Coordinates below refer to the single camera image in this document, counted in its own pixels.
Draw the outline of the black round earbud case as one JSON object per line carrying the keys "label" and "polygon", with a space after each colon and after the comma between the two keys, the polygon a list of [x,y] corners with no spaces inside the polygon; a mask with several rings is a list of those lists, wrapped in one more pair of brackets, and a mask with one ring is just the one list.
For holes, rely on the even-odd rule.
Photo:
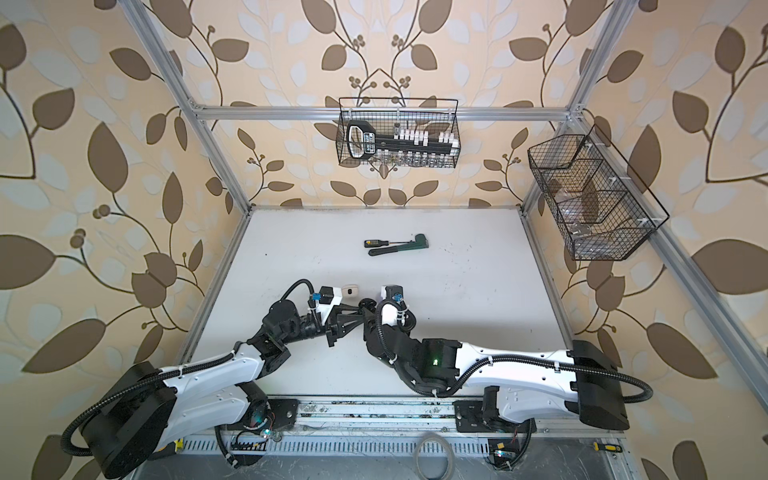
{"label": "black round earbud case", "polygon": [[375,305],[360,305],[358,311],[365,321],[374,321],[376,319]]}

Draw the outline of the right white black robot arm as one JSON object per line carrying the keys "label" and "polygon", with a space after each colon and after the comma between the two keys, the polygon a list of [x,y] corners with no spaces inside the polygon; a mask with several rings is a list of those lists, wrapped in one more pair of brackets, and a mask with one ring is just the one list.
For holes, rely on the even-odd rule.
{"label": "right white black robot arm", "polygon": [[478,388],[494,422],[576,416],[583,424],[611,431],[629,427],[626,407],[648,401],[652,387],[619,371],[588,341],[571,348],[525,353],[483,348],[458,340],[412,337],[415,317],[393,300],[366,312],[368,352],[393,369],[415,394],[450,398]]}

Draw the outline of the black tool set in basket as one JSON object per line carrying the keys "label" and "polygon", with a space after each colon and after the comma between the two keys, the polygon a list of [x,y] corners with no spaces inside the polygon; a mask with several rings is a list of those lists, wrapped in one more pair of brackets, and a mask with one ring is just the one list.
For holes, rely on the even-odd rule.
{"label": "black tool set in basket", "polygon": [[430,133],[395,123],[390,129],[375,128],[365,120],[352,120],[342,130],[342,145],[359,160],[453,161],[461,143],[452,131]]}

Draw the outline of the white earbud charging case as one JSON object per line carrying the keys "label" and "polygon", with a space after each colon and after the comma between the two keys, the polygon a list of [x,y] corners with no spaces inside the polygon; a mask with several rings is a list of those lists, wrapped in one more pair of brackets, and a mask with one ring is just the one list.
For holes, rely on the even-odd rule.
{"label": "white earbud charging case", "polygon": [[359,296],[359,286],[356,284],[345,285],[341,288],[344,298],[357,298]]}

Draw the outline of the small yellow black screwdriver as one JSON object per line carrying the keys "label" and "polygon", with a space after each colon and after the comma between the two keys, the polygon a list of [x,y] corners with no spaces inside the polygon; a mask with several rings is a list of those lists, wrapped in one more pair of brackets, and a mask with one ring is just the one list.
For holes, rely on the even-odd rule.
{"label": "small yellow black screwdriver", "polygon": [[601,442],[594,442],[593,448],[595,451],[606,451],[611,453],[622,453],[623,447],[619,444],[614,443],[601,443]]}

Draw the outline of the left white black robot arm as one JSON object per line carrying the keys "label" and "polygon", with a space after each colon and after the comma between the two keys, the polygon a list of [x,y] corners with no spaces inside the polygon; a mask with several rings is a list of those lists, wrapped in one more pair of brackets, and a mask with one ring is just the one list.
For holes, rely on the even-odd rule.
{"label": "left white black robot arm", "polygon": [[282,295],[255,335],[223,355],[165,368],[139,363],[64,429],[61,450],[91,457],[106,478],[119,479],[175,440],[265,410],[267,397],[256,381],[287,361],[288,344],[317,337],[334,344],[373,317],[374,300],[352,306],[345,293],[311,288],[306,314]]}

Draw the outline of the green handled tool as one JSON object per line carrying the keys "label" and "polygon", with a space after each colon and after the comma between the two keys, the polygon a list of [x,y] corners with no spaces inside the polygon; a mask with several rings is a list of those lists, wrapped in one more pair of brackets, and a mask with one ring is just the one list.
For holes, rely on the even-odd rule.
{"label": "green handled tool", "polygon": [[385,254],[392,254],[402,251],[423,250],[429,247],[428,240],[425,234],[416,234],[412,240],[406,241],[406,244],[388,246],[383,248],[365,248],[368,251],[368,255],[375,257]]}

